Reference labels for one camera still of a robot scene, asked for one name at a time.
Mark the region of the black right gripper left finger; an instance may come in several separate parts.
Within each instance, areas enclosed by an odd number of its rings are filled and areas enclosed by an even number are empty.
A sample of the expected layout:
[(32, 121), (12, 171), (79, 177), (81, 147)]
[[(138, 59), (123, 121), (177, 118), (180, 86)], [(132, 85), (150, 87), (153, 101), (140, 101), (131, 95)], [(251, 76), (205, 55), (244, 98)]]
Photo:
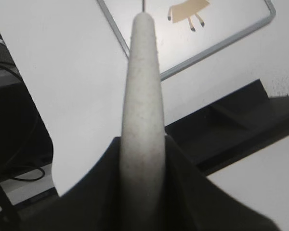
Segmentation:
[(53, 204), (22, 223), (22, 231), (119, 231), (119, 148), (115, 137), (95, 166)]

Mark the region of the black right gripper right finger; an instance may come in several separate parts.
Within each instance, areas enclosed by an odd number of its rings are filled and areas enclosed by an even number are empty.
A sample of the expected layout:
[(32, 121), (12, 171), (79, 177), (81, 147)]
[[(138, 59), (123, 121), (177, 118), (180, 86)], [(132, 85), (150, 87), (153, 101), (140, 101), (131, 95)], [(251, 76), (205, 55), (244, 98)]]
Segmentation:
[(166, 141), (167, 231), (277, 231), (279, 227), (212, 183), (170, 137)]

